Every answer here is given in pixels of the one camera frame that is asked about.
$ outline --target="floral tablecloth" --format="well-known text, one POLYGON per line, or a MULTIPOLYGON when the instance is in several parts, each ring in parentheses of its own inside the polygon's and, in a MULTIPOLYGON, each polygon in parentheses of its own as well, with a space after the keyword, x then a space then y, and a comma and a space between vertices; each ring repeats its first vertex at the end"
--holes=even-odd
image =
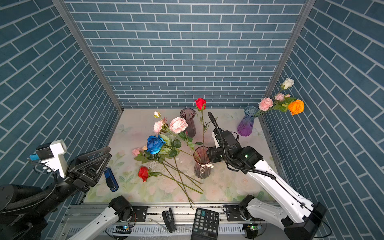
MULTIPOLYGON (((168 118, 168 123, 173 118, 178 117, 180 113, 180 110, 176 109, 160 109, 157 111, 161 113, 162 117, 168 118)), ((206 122, 209 121, 208 111, 218 117, 217 123, 222 129, 235 132, 237 125, 244 116, 242 109, 207 109, 204 111, 204 120, 206 122)), ((124 110, 109 144, 110 153, 112 154, 109 167, 118 181, 119 189, 116 192, 111 192, 107 187, 104 176, 102 176, 98 184, 87 193, 84 202, 110 202, 119 195, 123 195, 130 202, 188 202, 184 192, 173 180, 164 176, 153 176, 148 178, 147 182, 143 182, 138 177, 140 166, 146 166, 154 172, 169 175, 163 165, 156 162, 141 164, 141 162, 134 160, 132 155, 133 149, 146 145, 148 136, 154 134, 153 125, 158 119, 153 117, 153 112, 154 110, 150 109, 124 110)), ((197 133, 194 142, 202 142, 202 124, 199 121, 201 112, 196 112, 195 126, 197 133)), ((211 136, 213 129, 214 126, 210 124, 205 134, 205 146, 207 147, 214 146, 214 140, 211 136)), ((240 136, 239 142, 242 147, 252 146, 255 148, 276 171, 258 119, 255 119, 252 134, 248 137, 240 136)), ((185 143, 183 143, 181 149, 193 154, 185 146, 185 143)), ((173 159, 167 159, 167 161, 175 165, 173 159)), ((203 194, 187 188, 188 195, 194 202, 238 202, 247 194, 257 196, 260 200, 273 200, 258 183, 241 171, 233 172, 226 169, 224 162, 215 163, 208 178, 198 179, 194 175, 195 161, 193 157, 181 152, 176 161, 181 171, 202 183, 199 186, 204 190, 203 194)), ((180 180, 176 171, 171 169, 170 172, 177 180, 180 180)), ((199 190, 183 175, 182 180, 184 184, 199 190)))

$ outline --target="pink peony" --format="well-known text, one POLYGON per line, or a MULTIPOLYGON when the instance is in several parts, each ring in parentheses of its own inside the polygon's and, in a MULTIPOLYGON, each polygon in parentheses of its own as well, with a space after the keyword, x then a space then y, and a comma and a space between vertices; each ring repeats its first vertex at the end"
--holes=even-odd
POLYGON ((259 103, 259 108, 262 111, 267 111, 270 107, 273 106, 273 100, 270 98, 263 98, 259 103))
POLYGON ((283 101, 284 100, 284 94, 282 94, 282 93, 276 94, 275 100, 283 101))
POLYGON ((173 119, 169 125, 169 129, 174 133, 180 133, 184 131, 188 127, 188 123, 186 123, 184 118, 177 117, 173 119))
POLYGON ((155 122, 155 125, 153 125, 153 131, 156 133, 156 134, 159 134, 160 131, 161 131, 161 127, 163 126, 163 121, 158 121, 158 122, 155 122))
POLYGON ((139 154, 140 154, 140 148, 135 148, 132 150, 132 155, 134 155, 135 157, 137 157, 139 154))

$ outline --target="blue brick wall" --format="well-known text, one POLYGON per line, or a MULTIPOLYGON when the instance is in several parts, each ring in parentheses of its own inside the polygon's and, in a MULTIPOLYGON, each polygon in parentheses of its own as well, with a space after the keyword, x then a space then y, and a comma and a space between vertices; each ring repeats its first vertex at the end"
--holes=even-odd
POLYGON ((64 139, 69 160, 104 146, 118 113, 50 0, 1 1, 0 16, 0 185, 45 187, 52 176, 27 163, 34 149, 64 139))
POLYGON ((290 184, 325 203, 338 240, 384 239, 383 12, 383 1, 317 0, 278 83, 295 80, 304 113, 266 118, 290 184))
POLYGON ((124 108, 260 101, 305 0, 66 0, 124 108))

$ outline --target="black calculator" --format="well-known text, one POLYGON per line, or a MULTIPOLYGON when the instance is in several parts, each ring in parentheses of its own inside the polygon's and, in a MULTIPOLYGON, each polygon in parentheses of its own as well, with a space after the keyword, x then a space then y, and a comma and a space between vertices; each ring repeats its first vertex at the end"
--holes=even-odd
POLYGON ((217 240, 218 217, 217 212, 198 208, 193 223, 191 240, 217 240))

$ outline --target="red rose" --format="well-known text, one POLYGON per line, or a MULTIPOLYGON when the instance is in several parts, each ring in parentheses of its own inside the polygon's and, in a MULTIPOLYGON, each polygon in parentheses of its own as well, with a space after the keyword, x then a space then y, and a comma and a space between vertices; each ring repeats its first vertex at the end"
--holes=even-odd
POLYGON ((198 100, 195 100, 196 106, 199 109, 199 111, 202 111, 205 109, 206 100, 203 98, 199 98, 198 100))
POLYGON ((149 177, 148 168, 141 167, 139 170, 139 177, 143 179, 143 182, 146 182, 147 178, 149 177))

